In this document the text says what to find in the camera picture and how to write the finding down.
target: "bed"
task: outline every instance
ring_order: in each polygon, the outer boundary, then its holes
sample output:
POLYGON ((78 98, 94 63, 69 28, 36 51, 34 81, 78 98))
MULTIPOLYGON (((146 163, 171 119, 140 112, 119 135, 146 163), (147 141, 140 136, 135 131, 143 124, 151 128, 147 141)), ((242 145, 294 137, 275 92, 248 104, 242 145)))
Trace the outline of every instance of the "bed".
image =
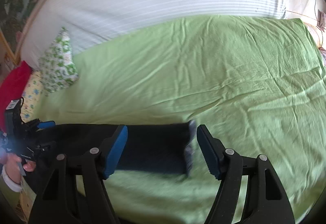
MULTIPOLYGON (((25 32, 22 60, 39 69, 65 26, 80 79, 43 94, 34 116, 58 124, 194 119, 241 155, 265 153, 299 223, 326 185, 325 67, 307 27, 266 19, 285 18, 285 0, 157 1, 46 0, 25 32)), ((193 147, 189 178, 117 171, 105 183, 117 214, 135 223, 203 223, 218 183, 193 147)), ((245 186, 244 178, 234 221, 245 186)), ((31 204, 35 194, 24 189, 31 204)))

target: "sleeve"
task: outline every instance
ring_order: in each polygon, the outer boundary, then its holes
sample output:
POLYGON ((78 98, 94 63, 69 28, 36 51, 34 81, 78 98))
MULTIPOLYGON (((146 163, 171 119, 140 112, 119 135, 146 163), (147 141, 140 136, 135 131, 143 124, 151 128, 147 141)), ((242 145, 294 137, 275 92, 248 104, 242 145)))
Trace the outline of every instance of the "sleeve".
POLYGON ((2 168, 2 174, 0 175, 0 191, 4 195, 4 197, 7 199, 10 206, 15 209, 18 201, 19 201, 19 195, 20 191, 22 190, 22 186, 19 184, 14 183, 11 181, 11 184, 8 185, 8 179, 6 179, 8 175, 6 174, 6 166, 3 166, 2 168))

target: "silver screw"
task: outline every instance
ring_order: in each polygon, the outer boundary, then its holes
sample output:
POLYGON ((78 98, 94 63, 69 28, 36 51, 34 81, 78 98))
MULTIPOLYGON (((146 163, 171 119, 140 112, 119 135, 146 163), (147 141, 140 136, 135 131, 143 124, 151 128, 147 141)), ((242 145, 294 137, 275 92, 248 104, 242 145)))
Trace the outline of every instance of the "silver screw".
POLYGON ((100 151, 100 150, 99 150, 98 148, 91 148, 89 152, 90 152, 91 154, 97 154, 99 151, 100 151))
POLYGON ((234 150, 233 149, 226 149, 225 150, 225 153, 226 154, 229 154, 229 155, 233 155, 234 154, 234 150))
POLYGON ((263 160, 263 161, 266 161, 267 160, 267 156, 264 155, 264 154, 260 154, 259 155, 259 159, 263 160))
POLYGON ((64 154, 59 154, 57 156, 57 160, 63 160, 65 158, 65 155, 64 154))

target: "person's arm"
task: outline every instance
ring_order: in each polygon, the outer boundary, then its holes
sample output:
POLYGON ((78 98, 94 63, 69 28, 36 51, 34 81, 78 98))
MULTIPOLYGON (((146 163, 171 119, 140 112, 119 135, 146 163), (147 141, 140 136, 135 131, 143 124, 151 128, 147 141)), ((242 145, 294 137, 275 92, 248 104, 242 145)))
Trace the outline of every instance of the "person's arm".
MULTIPOLYGON (((19 194, 22 190, 22 176, 17 165, 17 162, 21 161, 22 159, 13 153, 9 153, 8 155, 2 153, 0 155, 0 163, 4 164, 0 176, 0 191, 14 209, 18 204, 19 194)), ((29 161, 23 167, 26 171, 33 171, 36 164, 29 161)))

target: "pink flower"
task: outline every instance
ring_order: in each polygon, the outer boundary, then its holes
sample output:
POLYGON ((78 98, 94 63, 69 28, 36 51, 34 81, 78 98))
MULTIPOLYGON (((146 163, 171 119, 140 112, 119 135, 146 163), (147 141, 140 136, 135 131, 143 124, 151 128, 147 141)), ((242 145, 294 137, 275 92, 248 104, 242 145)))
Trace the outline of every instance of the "pink flower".
POLYGON ((19 42, 19 39, 22 37, 22 32, 21 31, 17 31, 16 32, 16 42, 19 42))

